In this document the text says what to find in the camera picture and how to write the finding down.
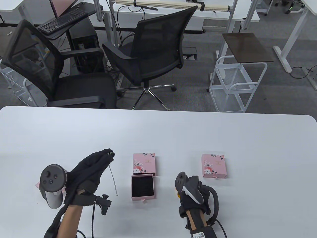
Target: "mesh backrest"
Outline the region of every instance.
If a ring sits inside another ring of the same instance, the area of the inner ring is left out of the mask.
[[[64,62],[56,47],[31,23],[19,23],[3,60],[52,99]]]
[[[131,57],[139,59],[143,78],[166,73],[178,64],[182,66],[181,41],[196,9],[197,6],[138,23]]]

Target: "black keyboard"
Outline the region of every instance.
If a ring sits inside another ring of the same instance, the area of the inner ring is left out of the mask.
[[[68,13],[46,22],[38,27],[38,29],[45,35],[50,35],[55,31],[70,25],[73,22],[78,22],[79,20],[86,18],[88,13],[82,9],[76,7],[75,9],[69,11]]]

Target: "caster wheel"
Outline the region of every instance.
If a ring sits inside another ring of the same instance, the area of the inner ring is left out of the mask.
[[[117,91],[117,96],[118,96],[118,97],[123,97],[123,95],[124,95],[124,92],[122,92],[122,91]]]

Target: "chair base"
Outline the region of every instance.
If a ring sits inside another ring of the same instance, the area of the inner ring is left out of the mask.
[[[133,87],[133,88],[117,88],[117,91],[128,91],[128,90],[142,90],[142,93],[140,95],[140,97],[137,99],[137,101],[135,102],[135,104],[132,107],[132,110],[135,109],[136,105],[139,103],[139,101],[141,100],[141,98],[143,97],[144,94],[151,94],[153,97],[155,97],[156,100],[158,100],[158,102],[166,109],[169,111],[169,109],[167,108],[167,106],[164,105],[164,103],[154,94],[154,92],[152,92],[151,89],[158,89],[158,88],[166,88],[166,87],[171,87],[171,90],[173,92],[176,91],[176,87],[174,84],[165,84],[165,85],[156,85],[156,86],[148,86],[148,87]]]

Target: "computer tower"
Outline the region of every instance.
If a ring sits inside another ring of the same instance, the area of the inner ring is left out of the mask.
[[[70,28],[69,33],[75,50],[99,47],[97,33],[88,17]],[[94,54],[74,58],[79,72],[92,73],[95,67],[98,67],[95,72],[105,72],[103,62],[98,62],[98,58]]]

